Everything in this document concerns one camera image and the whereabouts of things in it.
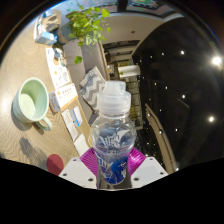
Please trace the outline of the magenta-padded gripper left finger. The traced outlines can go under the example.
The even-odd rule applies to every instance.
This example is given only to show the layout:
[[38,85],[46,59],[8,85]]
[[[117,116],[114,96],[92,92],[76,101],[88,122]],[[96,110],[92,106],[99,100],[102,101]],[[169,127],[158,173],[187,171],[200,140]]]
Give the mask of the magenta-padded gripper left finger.
[[84,188],[96,189],[98,161],[94,149],[88,149],[82,156],[72,158],[59,176]]

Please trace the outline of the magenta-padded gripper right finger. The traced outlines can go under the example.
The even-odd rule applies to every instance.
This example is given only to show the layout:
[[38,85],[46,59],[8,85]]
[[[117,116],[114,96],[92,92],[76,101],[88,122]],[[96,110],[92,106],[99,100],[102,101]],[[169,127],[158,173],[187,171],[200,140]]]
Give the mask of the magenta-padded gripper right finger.
[[146,157],[136,148],[131,150],[128,158],[128,173],[133,188],[143,187],[168,175],[154,157]]

